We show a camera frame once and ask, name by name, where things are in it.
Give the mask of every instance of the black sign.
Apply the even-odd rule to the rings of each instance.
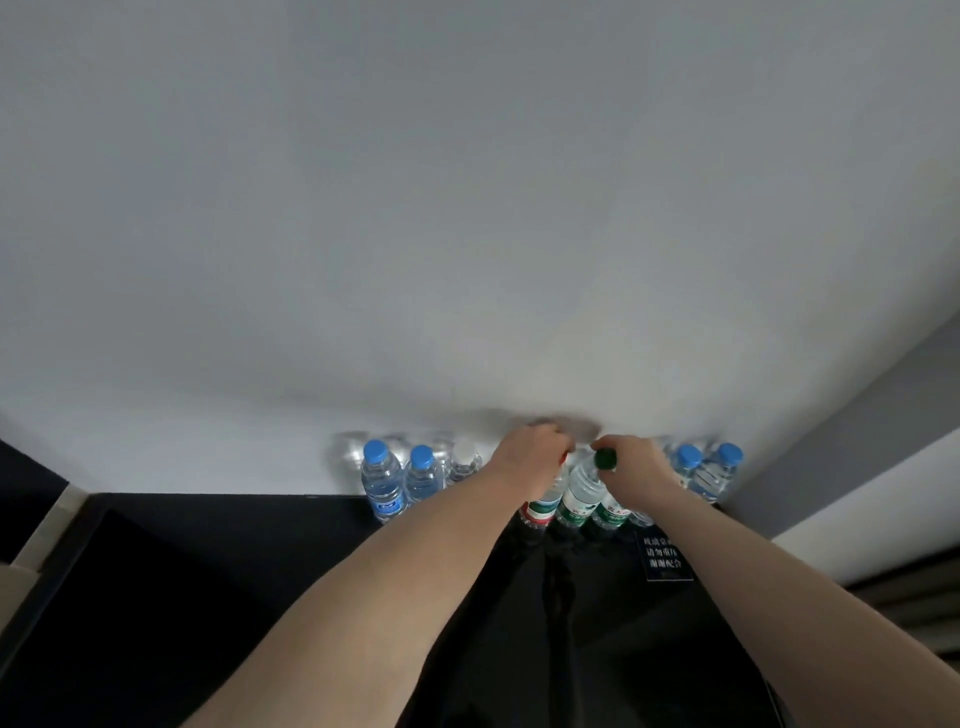
[[[634,538],[647,581],[693,581],[693,569],[659,528],[637,528]]]

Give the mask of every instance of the hand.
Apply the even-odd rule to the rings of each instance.
[[[524,500],[537,500],[553,485],[564,454],[575,447],[556,425],[527,425],[500,441],[487,468],[514,482]]]
[[[616,469],[600,471],[600,479],[617,502],[632,511],[646,511],[647,503],[662,493],[674,493],[680,477],[653,440],[633,435],[604,435],[593,449],[616,450]]]

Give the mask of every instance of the white bottle cap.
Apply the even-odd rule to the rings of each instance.
[[[458,440],[453,446],[453,462],[469,465],[477,456],[477,448],[470,440]]]

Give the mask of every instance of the green bottle cap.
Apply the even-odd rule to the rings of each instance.
[[[611,471],[616,467],[616,450],[613,448],[600,448],[593,455],[593,464],[598,471]]]

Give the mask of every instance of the white wall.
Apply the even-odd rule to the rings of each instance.
[[[960,545],[960,430],[780,534],[842,584]]]
[[[0,11],[0,437],[336,492],[564,411],[753,472],[960,305],[953,0]]]

